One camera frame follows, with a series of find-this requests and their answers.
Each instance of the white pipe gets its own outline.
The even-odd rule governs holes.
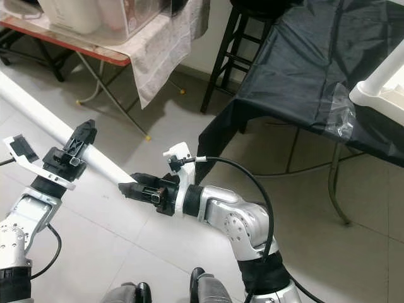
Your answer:
[[[0,98],[26,115],[29,120],[33,121],[62,145],[66,144],[73,133],[73,130],[66,123],[2,72],[0,72]],[[82,159],[115,184],[135,182],[130,175],[92,145],[88,146],[84,151]]]
[[[360,83],[360,89],[367,95],[378,96],[383,85],[404,65],[404,40],[391,54]]]

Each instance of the white wall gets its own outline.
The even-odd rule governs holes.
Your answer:
[[[212,72],[231,10],[232,5],[229,0],[211,0],[209,28],[201,38],[193,42],[192,52],[181,64],[204,73]],[[261,22],[250,20],[246,32],[259,38],[262,27]],[[239,54],[246,59],[252,59],[256,49],[255,43],[243,41]],[[235,71],[231,78],[241,82],[244,75],[242,72]]]

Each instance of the white cloth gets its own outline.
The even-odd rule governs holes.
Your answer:
[[[191,52],[191,42],[202,36],[208,28],[210,0],[189,0],[182,11],[170,17],[160,13],[149,24],[121,45],[103,45],[88,37],[51,26],[49,19],[29,16],[29,13],[10,11],[0,0],[0,12],[25,19],[53,32],[93,43],[123,53],[131,58],[134,79],[144,109],[167,82],[175,67]]]

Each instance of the gray floor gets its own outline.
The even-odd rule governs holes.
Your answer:
[[[182,74],[172,79],[187,89],[180,96],[167,85],[144,111],[131,114],[152,137],[146,142],[104,96],[79,107],[75,100],[91,94],[93,80],[76,68],[58,83],[42,67],[14,60],[0,66],[28,93],[70,126],[95,120],[96,146],[128,172],[163,175],[168,166],[162,152],[186,141],[196,152],[198,135],[226,104],[216,92],[207,115],[198,112],[206,83]],[[133,81],[124,73],[114,85],[123,102],[133,98]],[[279,172],[285,167],[294,129],[275,127],[270,119],[252,121],[224,155],[255,173]],[[0,137],[23,133],[44,156],[56,142],[1,101]],[[303,133],[292,163],[294,169],[327,162],[333,143]],[[0,145],[0,159],[8,158]],[[33,175],[15,164],[0,168],[0,215],[4,216]],[[404,170],[370,156],[344,162],[338,198],[355,222],[346,228],[333,211],[326,190],[327,170],[280,179],[263,179],[275,209],[275,235],[287,268],[314,294],[330,303],[404,302]],[[122,282],[148,282],[155,303],[187,302],[189,274],[202,266],[222,279],[235,302],[244,298],[237,263],[227,239],[193,218],[170,218],[152,206],[123,198],[117,188],[88,169],[66,193],[53,220],[63,239],[57,263],[33,281],[36,302],[98,302]],[[217,165],[204,180],[236,190],[246,199],[260,200],[254,186],[229,167]],[[48,232],[35,240],[29,257],[33,272],[52,257],[56,242]],[[310,302],[302,296],[303,302]]]

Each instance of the red table edge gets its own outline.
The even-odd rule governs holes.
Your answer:
[[[16,30],[17,32],[25,33],[25,34],[27,34],[29,36],[33,36],[33,37],[38,38],[40,40],[48,41],[50,43],[60,45],[62,47],[65,47],[67,49],[71,49],[73,51],[78,51],[78,52],[80,52],[82,54],[88,55],[90,57],[93,57],[93,58],[96,58],[96,59],[99,59],[99,60],[106,61],[106,62],[114,64],[114,65],[127,66],[131,62],[131,58],[129,58],[129,57],[127,57],[125,60],[112,59],[110,57],[103,56],[101,54],[96,54],[96,53],[94,53],[94,52],[92,52],[90,50],[82,49],[80,47],[76,47],[76,46],[68,44],[66,42],[56,40],[56,39],[52,39],[52,38],[50,38],[50,37],[48,37],[46,35],[42,35],[40,33],[35,33],[35,32],[31,32],[29,30],[25,30],[24,28],[21,28],[21,27],[18,27],[16,25],[12,25],[12,24],[7,23],[7,19],[5,19],[4,21],[0,21],[0,25],[2,25],[4,27],[7,27],[7,28],[10,28],[12,30]]]

